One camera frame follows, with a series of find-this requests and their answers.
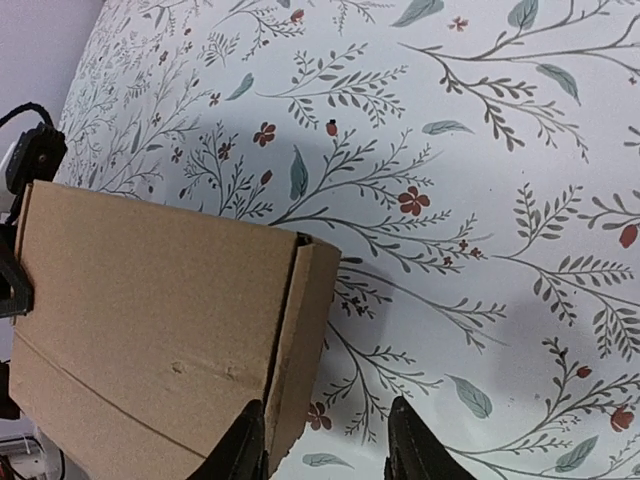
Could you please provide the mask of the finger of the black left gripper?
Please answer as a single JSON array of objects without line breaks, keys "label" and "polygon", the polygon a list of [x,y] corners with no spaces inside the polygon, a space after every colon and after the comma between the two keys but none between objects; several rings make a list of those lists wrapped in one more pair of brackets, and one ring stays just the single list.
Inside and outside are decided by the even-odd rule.
[{"label": "finger of the black left gripper", "polygon": [[34,288],[14,252],[15,225],[1,225],[1,318],[24,316],[33,310]]}]

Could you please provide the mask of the brown cardboard box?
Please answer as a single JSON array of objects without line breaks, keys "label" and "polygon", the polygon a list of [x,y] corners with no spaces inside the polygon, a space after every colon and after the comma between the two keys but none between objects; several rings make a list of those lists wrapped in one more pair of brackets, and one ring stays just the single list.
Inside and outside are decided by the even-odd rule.
[{"label": "brown cardboard box", "polygon": [[302,435],[341,253],[288,230],[49,182],[17,255],[9,393],[93,479],[183,479],[243,407],[269,467]]}]

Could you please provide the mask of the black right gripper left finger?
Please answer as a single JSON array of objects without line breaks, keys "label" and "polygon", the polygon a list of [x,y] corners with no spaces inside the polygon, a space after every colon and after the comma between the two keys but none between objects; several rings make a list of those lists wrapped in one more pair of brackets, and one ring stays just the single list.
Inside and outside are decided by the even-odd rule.
[{"label": "black right gripper left finger", "polygon": [[250,400],[204,462],[188,480],[263,480],[268,478],[263,402]]}]

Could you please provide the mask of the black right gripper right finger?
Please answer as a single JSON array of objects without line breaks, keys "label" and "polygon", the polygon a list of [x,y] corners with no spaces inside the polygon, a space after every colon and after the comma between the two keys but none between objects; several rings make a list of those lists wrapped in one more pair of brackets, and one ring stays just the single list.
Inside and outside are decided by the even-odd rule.
[{"label": "black right gripper right finger", "polygon": [[405,397],[394,398],[387,428],[386,480],[475,480],[448,453]]}]

